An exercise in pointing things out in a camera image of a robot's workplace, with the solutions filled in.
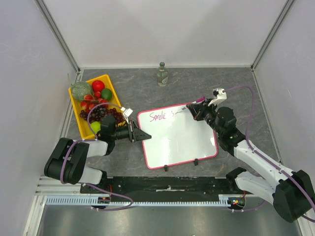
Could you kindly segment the magenta whiteboard marker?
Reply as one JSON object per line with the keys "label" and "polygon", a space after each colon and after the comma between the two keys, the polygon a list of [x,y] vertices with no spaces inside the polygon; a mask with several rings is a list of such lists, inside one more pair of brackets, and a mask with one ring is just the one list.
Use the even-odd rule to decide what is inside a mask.
{"label": "magenta whiteboard marker", "polygon": [[[204,99],[206,99],[205,96],[203,96],[203,97],[197,99],[196,101],[198,101],[198,100],[204,100]],[[175,114],[178,114],[178,113],[180,113],[180,112],[186,110],[186,109],[187,109],[187,105],[192,105],[192,102],[191,102],[191,103],[188,103],[188,104],[186,104],[184,107],[180,108]]]}

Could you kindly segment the pink framed whiteboard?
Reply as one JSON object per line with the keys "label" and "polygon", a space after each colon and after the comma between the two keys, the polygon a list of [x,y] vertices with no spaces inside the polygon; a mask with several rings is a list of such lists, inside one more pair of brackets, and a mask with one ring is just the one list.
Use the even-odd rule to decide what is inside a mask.
{"label": "pink framed whiteboard", "polygon": [[213,158],[218,154],[214,131],[205,121],[195,121],[186,105],[142,111],[139,128],[151,135],[142,142],[146,165],[159,169]]}

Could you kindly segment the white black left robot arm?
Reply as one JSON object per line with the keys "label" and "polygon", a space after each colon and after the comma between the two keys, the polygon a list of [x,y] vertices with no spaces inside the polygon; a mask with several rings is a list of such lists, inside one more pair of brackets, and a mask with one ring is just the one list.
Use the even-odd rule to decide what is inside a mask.
{"label": "white black left robot arm", "polygon": [[128,139],[133,143],[152,138],[133,121],[129,121],[126,126],[116,126],[112,115],[103,118],[98,133],[99,137],[96,139],[59,139],[44,167],[44,175],[60,180],[63,184],[92,180],[91,188],[96,193],[104,193],[108,188],[108,181],[102,178],[102,171],[85,167],[87,158],[111,154],[116,140]]}

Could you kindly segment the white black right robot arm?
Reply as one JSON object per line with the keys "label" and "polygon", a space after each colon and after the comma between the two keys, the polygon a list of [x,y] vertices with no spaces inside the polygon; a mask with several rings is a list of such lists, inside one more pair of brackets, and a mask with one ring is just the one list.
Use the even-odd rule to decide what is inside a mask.
{"label": "white black right robot arm", "polygon": [[218,108],[211,102],[207,99],[187,104],[186,108],[195,121],[204,121],[212,128],[224,151],[259,174],[256,177],[244,168],[231,171],[225,181],[227,191],[235,194],[243,190],[255,194],[270,203],[287,222],[306,218],[305,214],[315,208],[315,192],[309,175],[303,170],[295,172],[263,154],[236,127],[233,110]]}

